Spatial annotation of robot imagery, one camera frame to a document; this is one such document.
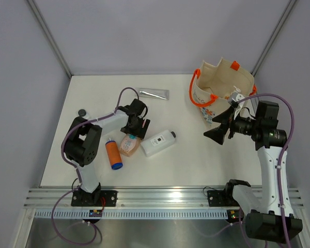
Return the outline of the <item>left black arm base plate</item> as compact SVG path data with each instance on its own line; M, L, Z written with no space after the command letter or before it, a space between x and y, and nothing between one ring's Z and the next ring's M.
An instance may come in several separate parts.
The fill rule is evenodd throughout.
M101 190L87 193L83 190L73 192L72 207L115 207L117 202L117 191Z

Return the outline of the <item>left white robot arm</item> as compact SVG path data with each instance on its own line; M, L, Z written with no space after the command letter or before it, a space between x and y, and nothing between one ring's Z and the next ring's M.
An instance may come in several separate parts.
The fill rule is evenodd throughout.
M97 179L93 160L95 159L102 135L114 130L143 139L150 120L147 105L139 99L131 104L119 106L112 113L98 119L87 120L76 117L61 145L61 156L77 172L80 185L73 196L81 204L95 206L101 199L101 184Z

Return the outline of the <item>silver tube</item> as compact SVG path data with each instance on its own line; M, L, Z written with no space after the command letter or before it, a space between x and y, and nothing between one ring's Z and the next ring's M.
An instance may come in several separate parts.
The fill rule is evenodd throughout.
M138 88L137 92L140 97L160 99L160 100L169 100L169 90Z

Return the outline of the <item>canvas tote bag orange handles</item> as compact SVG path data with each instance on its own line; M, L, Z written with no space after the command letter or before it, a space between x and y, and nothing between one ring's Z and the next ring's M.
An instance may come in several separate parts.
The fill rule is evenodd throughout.
M217 65L203 61L194 71L189 85L189 98L210 129L219 125L212 119L230 107L223 97L233 86L238 87L245 97L257 92L252 74L236 61L221 58Z

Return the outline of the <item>cream pump soap bottle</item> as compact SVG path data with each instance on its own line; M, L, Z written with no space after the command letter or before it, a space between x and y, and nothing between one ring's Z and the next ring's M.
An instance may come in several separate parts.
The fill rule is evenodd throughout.
M226 100L228 100L233 94L235 94L235 93L240 93L241 92L241 90L238 88L238 87L236 87L236 86L233 86L233 89L229 89L225 94L224 94L224 99L226 99Z

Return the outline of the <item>orange bottle blue cap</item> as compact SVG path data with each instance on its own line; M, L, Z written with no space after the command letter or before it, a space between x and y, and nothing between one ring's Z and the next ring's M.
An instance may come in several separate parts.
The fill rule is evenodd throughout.
M118 170L122 168L123 162L120 156L117 143L114 140L109 139L105 143L105 148L112 170Z

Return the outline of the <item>pink lotion bottle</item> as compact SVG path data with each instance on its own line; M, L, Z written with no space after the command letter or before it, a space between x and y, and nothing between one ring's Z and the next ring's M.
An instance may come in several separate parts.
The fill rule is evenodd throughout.
M140 138L132 134L126 134L119 146L119 152L127 157L132 156L140 145Z

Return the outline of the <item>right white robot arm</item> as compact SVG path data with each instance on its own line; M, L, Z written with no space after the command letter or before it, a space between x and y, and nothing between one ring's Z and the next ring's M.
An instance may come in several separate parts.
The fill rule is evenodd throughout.
M288 141L284 130L277 128L279 105L260 101L253 118L242 117L240 106L232 103L225 112L214 118L217 128L205 136L218 144L239 133L251 137L261 166L262 199L258 199L251 185L243 180L229 180L223 190L209 190L211 206L239 206L245 214L245 232L249 238L288 244L303 229L301 219L294 216L287 178L285 147Z

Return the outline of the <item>white rectangular bottle black cap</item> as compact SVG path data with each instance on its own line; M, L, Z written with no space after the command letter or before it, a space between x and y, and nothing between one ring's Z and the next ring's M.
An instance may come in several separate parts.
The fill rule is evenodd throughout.
M164 130L159 134L143 140L141 147L146 157L150 157L173 145L175 140L176 133L174 131Z

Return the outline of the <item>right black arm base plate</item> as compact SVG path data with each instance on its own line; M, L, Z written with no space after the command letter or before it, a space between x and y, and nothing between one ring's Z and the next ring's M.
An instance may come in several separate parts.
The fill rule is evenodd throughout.
M233 197L227 194L224 190L208 190L207 200L209 207L239 207L239 204Z

